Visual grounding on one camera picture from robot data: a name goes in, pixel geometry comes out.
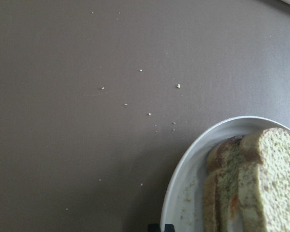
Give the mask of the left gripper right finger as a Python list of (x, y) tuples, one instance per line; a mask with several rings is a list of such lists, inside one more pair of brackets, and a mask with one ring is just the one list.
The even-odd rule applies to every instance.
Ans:
[(164, 232), (174, 232), (174, 225), (173, 224), (165, 224), (164, 225)]

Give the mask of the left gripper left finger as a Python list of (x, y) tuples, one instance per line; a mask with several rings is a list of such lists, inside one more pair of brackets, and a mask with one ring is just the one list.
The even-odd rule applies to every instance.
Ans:
[(147, 231), (148, 232), (161, 232), (161, 228), (159, 224), (148, 224)]

